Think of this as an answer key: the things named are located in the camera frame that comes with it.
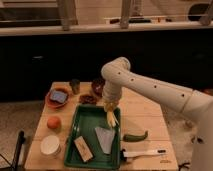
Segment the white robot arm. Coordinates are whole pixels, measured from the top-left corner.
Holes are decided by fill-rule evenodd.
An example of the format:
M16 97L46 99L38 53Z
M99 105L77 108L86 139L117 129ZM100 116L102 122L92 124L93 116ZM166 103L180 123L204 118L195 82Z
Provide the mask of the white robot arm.
M122 88L126 87L181 113L197 124L191 171L213 171L213 96L132 73L130 67L130 62L125 57L119 57L102 67L105 110L112 112L118 106Z

